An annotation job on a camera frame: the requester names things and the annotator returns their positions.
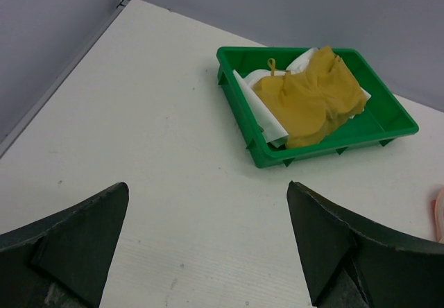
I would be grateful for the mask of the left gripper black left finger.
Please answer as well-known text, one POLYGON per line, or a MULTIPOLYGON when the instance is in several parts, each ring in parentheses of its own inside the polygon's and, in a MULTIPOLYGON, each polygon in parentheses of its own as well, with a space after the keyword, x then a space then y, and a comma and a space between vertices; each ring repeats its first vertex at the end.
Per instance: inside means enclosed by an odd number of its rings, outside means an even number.
POLYGON ((98 307, 129 203, 116 183, 1 235, 2 307, 98 307))

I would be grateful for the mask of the green plastic tray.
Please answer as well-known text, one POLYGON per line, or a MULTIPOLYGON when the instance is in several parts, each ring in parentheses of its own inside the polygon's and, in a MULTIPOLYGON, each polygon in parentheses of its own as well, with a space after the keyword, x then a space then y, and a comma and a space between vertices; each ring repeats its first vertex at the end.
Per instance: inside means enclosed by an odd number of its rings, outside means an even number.
POLYGON ((370 94, 364 112, 313 146, 285 149, 267 144, 233 71, 246 76, 256 69, 265 69, 270 58, 275 59, 278 69, 284 69, 305 51, 305 48, 297 47, 222 46, 216 52, 218 84, 225 93, 256 167, 289 166, 294 161, 322 155, 342 154, 376 144, 385 146, 394 139, 419 131, 418 124, 358 51, 335 48, 333 51, 370 94))

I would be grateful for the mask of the mustard yellow bra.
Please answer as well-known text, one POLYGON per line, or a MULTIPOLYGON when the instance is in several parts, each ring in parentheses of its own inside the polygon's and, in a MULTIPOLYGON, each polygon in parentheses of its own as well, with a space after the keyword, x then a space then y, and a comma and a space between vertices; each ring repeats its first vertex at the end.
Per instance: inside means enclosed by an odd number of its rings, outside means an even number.
POLYGON ((320 143, 350 117, 361 114, 367 96, 341 56, 330 46, 316 49, 298 73, 271 74, 253 86, 254 93, 286 130, 287 148, 320 143))

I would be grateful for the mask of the white bra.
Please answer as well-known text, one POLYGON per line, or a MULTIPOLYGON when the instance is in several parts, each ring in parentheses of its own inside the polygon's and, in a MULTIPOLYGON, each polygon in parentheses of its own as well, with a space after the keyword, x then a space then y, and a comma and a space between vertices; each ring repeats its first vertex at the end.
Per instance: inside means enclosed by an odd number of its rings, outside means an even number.
MULTIPOLYGON (((274 59, 276 74, 282 75, 287 69, 294 74, 303 71, 307 67, 309 59, 312 57, 316 49, 318 48, 308 49, 302 55, 298 56, 294 61, 292 61, 286 69, 283 70, 277 69, 276 61, 274 59)), ((272 144, 274 147, 279 148, 281 146, 285 146, 288 134, 253 91, 253 86, 256 84, 257 81, 271 74, 271 68, 269 67, 270 59, 267 60, 267 69, 256 69, 246 76, 241 76, 237 70, 234 70, 233 75, 238 82, 241 91, 246 97, 246 100, 258 124, 261 127, 264 139, 266 140, 266 142, 272 144)), ((361 88, 367 96, 367 99, 369 100, 370 94, 365 91, 363 87, 361 88)))

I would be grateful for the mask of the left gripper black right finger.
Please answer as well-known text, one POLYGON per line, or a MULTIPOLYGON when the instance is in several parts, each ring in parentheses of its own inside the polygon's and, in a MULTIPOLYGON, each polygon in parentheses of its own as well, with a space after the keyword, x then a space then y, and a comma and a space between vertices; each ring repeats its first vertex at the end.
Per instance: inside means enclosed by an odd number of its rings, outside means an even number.
POLYGON ((443 244, 388 228, 299 182, 287 202, 313 307, 442 307, 443 244))

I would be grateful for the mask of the peach patterned mesh laundry bag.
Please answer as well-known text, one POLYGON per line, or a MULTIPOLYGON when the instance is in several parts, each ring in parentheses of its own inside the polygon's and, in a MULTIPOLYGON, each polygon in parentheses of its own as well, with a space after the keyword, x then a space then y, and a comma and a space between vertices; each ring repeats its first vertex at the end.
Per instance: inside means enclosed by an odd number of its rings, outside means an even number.
POLYGON ((434 227, 436 240, 439 243, 444 241, 444 188, 442 188, 437 197, 432 201, 433 217, 434 217, 434 227))

